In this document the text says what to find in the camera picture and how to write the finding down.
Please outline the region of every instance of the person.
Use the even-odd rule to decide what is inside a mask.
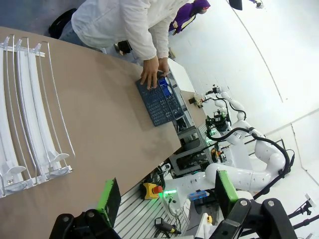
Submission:
[[[144,61],[141,84],[157,86],[167,75],[168,28],[187,0],[86,0],[63,28],[60,40],[102,48],[128,40]]]
[[[186,3],[182,6],[175,19],[169,25],[169,32],[174,31],[173,35],[180,33],[183,29],[195,20],[197,14],[204,14],[210,4],[207,0],[195,0],[193,3]]]

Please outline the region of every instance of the blue plastic tray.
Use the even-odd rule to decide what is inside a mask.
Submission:
[[[140,82],[140,80],[136,81],[136,85],[154,126],[159,126],[184,116],[184,111],[171,84],[169,84],[169,87],[172,89],[172,94],[166,97],[159,83],[155,89],[148,90],[147,84],[141,85]]]

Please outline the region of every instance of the table surface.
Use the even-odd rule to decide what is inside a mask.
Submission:
[[[43,239],[59,214],[77,216],[96,205],[106,180],[116,177],[123,195],[180,148],[180,142],[172,123],[153,126],[135,86],[141,67],[56,39],[0,27],[1,41],[10,34],[15,34],[15,41],[28,36],[30,47],[50,43],[57,92],[76,154],[67,160],[73,168],[70,174],[0,199],[0,238]],[[71,155],[53,84],[47,80],[48,65],[44,76],[62,151]],[[18,135],[22,142],[21,127]],[[26,157],[26,146],[22,148]]]

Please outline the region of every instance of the blue container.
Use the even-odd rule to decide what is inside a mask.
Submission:
[[[159,78],[159,85],[160,86],[169,86],[169,79],[167,77]]]
[[[184,111],[169,81],[168,85],[166,85],[161,80],[163,87],[158,82],[158,87],[150,90],[147,89],[146,83],[141,85],[140,82],[141,80],[136,81],[136,86],[154,126],[159,126],[184,116]]]
[[[160,86],[164,92],[164,95],[166,97],[170,96],[171,94],[173,94],[171,88],[168,86],[168,85],[163,85],[163,86]]]

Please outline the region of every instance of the green light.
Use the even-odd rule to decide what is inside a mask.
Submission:
[[[164,191],[164,194],[168,194],[168,193],[176,193],[176,190]]]

